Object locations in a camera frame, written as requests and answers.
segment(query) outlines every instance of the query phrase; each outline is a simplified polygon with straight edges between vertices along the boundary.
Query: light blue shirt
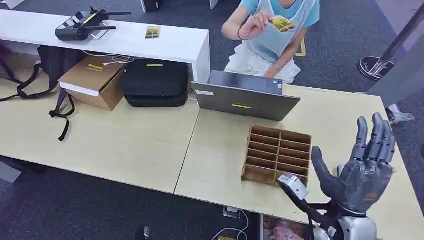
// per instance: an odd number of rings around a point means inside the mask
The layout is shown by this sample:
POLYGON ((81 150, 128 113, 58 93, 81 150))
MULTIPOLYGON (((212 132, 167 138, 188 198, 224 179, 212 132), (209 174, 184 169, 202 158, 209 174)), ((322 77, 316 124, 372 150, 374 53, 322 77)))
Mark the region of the light blue shirt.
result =
MULTIPOLYGON (((270 0, 272 8, 274 9, 275 15, 281 15, 286 19, 291 19, 296 15, 299 8, 301 7, 302 0, 296 0, 293 5, 286 9, 278 2, 278 0, 270 0)), ((253 14, 258 8, 259 0, 241 0, 240 6, 247 9, 249 15, 253 14)), ((316 24, 320 20, 320 0, 316 0, 309 15, 306 18, 304 28, 308 28, 316 24)))

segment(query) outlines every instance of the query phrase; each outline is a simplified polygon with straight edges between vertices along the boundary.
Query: white cable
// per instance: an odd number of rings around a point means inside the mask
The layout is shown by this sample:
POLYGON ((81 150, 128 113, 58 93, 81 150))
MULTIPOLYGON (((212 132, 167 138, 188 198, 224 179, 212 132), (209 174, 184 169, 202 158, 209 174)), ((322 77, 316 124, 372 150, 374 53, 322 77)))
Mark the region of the white cable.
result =
POLYGON ((89 56, 92 56, 92 57, 109 57, 109 56, 111 56, 113 61, 112 62, 104 62, 102 64, 103 66, 107 66, 107 65, 111 65, 111 64, 129 64, 129 63, 134 62, 134 60, 135 60, 135 58, 133 58, 133 57, 122 56, 122 55, 117 55, 117 54, 100 54, 100 55, 97 55, 97 54, 89 53, 89 52, 84 51, 84 50, 82 50, 82 52, 89 55, 89 56))
POLYGON ((237 229, 237 228, 224 228, 221 231, 219 231, 214 237, 212 237, 211 240, 214 240, 215 238, 217 238, 224 231, 237 231, 238 234, 237 234, 237 239, 236 240, 239 240, 240 234, 243 234, 246 237, 246 240, 248 240, 248 235, 245 233, 245 230, 248 229, 248 227, 249 227, 249 218, 248 218, 248 216, 246 215, 246 213, 243 210, 240 209, 240 211, 246 217, 246 220, 247 220, 246 227, 244 227, 242 230, 237 229))

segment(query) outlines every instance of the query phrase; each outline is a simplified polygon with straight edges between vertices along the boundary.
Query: gray robotic hand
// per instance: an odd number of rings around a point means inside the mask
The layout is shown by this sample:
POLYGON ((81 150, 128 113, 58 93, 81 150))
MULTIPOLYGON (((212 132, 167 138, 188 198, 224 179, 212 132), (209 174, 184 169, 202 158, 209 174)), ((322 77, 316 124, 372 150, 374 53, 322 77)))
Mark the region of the gray robotic hand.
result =
POLYGON ((372 116, 372 122, 374 127, 367 145, 367 121, 362 116, 358 118, 356 144, 338 177, 330 174, 320 148, 312 148, 312 163, 322 192, 344 209, 358 214, 365 214, 380 199, 393 174, 390 162, 395 152, 395 137, 379 113, 372 116))

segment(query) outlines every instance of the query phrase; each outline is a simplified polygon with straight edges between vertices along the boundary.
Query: wooden compartment box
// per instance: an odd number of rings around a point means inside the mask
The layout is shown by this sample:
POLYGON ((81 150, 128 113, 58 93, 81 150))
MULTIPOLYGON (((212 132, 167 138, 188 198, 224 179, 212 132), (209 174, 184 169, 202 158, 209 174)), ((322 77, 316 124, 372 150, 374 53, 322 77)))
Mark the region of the wooden compartment box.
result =
POLYGON ((241 180, 278 186, 277 179, 291 173, 308 186, 311 143, 310 135, 252 126, 241 180))

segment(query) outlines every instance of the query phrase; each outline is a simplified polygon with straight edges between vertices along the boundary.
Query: gray laptop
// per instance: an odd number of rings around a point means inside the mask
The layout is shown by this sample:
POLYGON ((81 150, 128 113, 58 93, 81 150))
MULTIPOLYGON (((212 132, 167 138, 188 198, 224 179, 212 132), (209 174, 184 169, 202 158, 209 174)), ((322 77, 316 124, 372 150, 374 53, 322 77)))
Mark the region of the gray laptop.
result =
POLYGON ((281 121, 301 100, 284 96, 281 80, 213 70, 208 83, 191 82, 200 108, 281 121))

